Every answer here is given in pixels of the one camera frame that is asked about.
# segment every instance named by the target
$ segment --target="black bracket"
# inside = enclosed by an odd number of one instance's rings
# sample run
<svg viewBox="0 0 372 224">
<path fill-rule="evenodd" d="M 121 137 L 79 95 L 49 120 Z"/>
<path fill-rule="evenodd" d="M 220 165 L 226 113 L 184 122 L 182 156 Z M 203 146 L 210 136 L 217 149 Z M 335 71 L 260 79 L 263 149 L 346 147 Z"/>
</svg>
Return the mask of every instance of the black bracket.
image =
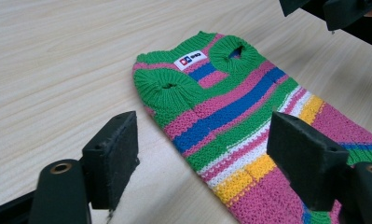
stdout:
<svg viewBox="0 0 372 224">
<path fill-rule="evenodd" d="M 36 191 L 0 206 L 0 223 L 90 223 L 89 202 L 115 210 L 139 164 L 136 112 L 110 119 L 82 153 L 46 166 Z"/>
<path fill-rule="evenodd" d="M 341 223 L 372 223 L 372 163 L 347 165 L 349 152 L 303 120 L 273 112 L 267 153 L 312 211 L 342 204 Z"/>
<path fill-rule="evenodd" d="M 298 8 L 326 21 L 329 31 L 342 29 L 372 45 L 372 0 L 280 0 L 284 16 Z"/>
</svg>

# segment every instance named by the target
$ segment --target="light wood surface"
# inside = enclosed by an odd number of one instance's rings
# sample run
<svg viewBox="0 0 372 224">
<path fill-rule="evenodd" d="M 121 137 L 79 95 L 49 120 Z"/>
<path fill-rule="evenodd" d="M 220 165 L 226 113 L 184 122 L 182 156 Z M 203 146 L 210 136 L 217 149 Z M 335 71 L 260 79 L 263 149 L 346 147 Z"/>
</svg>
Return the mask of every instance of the light wood surface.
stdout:
<svg viewBox="0 0 372 224">
<path fill-rule="evenodd" d="M 136 110 L 141 164 L 111 223 L 236 223 L 147 116 L 136 56 L 199 30 L 237 35 L 372 132 L 372 46 L 279 1 L 0 0 L 0 204 L 40 170 L 79 159 L 114 115 Z M 92 211 L 105 223 L 107 211 Z"/>
</svg>

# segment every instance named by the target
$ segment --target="blue stripe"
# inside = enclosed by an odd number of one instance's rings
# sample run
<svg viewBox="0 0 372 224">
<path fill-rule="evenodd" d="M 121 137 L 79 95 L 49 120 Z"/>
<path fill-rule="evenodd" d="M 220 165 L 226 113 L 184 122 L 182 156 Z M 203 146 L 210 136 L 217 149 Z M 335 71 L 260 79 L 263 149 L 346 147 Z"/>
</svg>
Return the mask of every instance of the blue stripe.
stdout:
<svg viewBox="0 0 372 224">
<path fill-rule="evenodd" d="M 207 77 L 209 74 L 211 74 L 214 71 L 215 71 L 215 68 L 213 67 L 213 65 L 211 63 L 206 63 L 188 75 L 194 78 L 196 81 L 199 81 L 203 79 L 204 77 Z"/>
<path fill-rule="evenodd" d="M 304 221 L 304 224 L 309 224 L 311 220 L 311 213 L 304 203 L 302 204 L 302 207 L 304 209 L 304 213 L 302 214 L 302 220 Z"/>
<path fill-rule="evenodd" d="M 234 51 L 232 51 L 232 53 L 229 54 L 228 58 L 234 58 L 236 56 L 241 57 L 241 49 L 235 49 Z"/>
<path fill-rule="evenodd" d="M 339 143 L 339 144 L 348 150 L 350 149 L 372 150 L 372 144 L 362 144 L 362 143 L 356 143 L 356 144 Z"/>
<path fill-rule="evenodd" d="M 200 140 L 206 137 L 211 130 L 215 130 L 234 120 L 245 110 L 254 105 L 272 86 L 272 77 L 279 79 L 284 76 L 284 72 L 280 69 L 272 69 L 269 73 L 273 73 L 272 76 L 263 76 L 257 85 L 242 98 L 216 111 L 211 116 L 198 120 L 186 132 L 175 137 L 173 143 L 180 153 L 184 153 L 189 148 L 195 146 Z"/>
</svg>

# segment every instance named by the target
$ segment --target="white stripe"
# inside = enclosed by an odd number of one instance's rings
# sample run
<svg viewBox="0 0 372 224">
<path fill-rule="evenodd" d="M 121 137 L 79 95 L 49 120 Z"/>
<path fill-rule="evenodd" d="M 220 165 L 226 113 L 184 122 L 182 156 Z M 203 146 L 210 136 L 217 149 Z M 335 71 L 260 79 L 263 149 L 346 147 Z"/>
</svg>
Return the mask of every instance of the white stripe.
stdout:
<svg viewBox="0 0 372 224">
<path fill-rule="evenodd" d="M 298 102 L 296 102 L 296 105 L 294 106 L 293 110 L 290 112 L 290 115 L 299 117 L 299 115 L 302 113 L 302 110 L 305 104 L 308 102 L 311 96 L 312 94 L 309 91 L 307 91 L 305 95 L 301 99 L 299 99 Z"/>
<path fill-rule="evenodd" d="M 296 93 L 301 89 L 301 87 L 296 87 L 293 91 L 291 91 L 287 96 L 286 96 L 286 99 L 284 101 L 284 103 L 282 105 L 280 105 L 280 109 L 279 111 L 281 111 L 283 108 L 286 108 L 287 106 L 289 106 L 291 100 L 293 99 L 293 97 L 296 95 Z M 270 119 L 268 120 L 268 122 L 262 124 L 255 133 L 251 133 L 249 134 L 248 136 L 244 137 L 242 140 L 238 141 L 237 143 L 231 145 L 231 146 L 228 146 L 230 147 L 228 149 L 228 151 L 224 154 L 222 154 L 220 157 L 218 157 L 217 159 L 215 159 L 214 161 L 211 161 L 209 162 L 208 165 L 206 165 L 205 167 L 203 167 L 202 169 L 200 169 L 199 171 L 197 171 L 197 174 L 199 175 L 202 175 L 203 173 L 205 173 L 206 171 L 212 169 L 212 167 L 214 167 L 216 164 L 218 164 L 219 162 L 223 161 L 223 160 L 228 160 L 228 157 L 233 154 L 234 152 L 238 151 L 240 148 L 244 147 L 244 146 L 247 146 L 249 143 L 255 141 L 255 139 L 261 135 L 262 132 L 265 132 L 268 128 L 269 128 L 269 125 L 270 125 Z"/>
<path fill-rule="evenodd" d="M 220 174 L 212 178 L 207 182 L 209 188 L 216 187 L 219 183 L 223 182 L 225 179 L 227 179 L 230 175 L 235 173 L 237 170 L 240 170 L 242 167 L 244 167 L 247 164 L 252 163 L 257 158 L 262 156 L 267 151 L 267 143 L 268 139 L 266 139 L 264 142 L 259 144 L 256 148 L 236 160 L 234 163 L 232 163 L 228 168 L 226 168 L 224 171 L 222 171 Z"/>
</svg>

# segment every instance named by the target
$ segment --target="multicolored fabric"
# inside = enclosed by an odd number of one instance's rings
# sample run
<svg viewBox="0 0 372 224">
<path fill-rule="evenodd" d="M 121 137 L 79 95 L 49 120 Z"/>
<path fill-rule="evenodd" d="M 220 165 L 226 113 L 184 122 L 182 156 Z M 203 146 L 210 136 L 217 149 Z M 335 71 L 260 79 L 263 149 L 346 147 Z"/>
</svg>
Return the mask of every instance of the multicolored fabric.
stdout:
<svg viewBox="0 0 372 224">
<path fill-rule="evenodd" d="M 183 71 L 174 64 L 196 50 L 207 58 Z M 371 133 L 236 36 L 200 32 L 141 54 L 133 77 L 148 113 L 240 223 L 338 223 L 339 203 L 330 213 L 309 211 L 267 155 L 272 110 L 340 143 L 348 164 L 372 161 Z"/>
</svg>

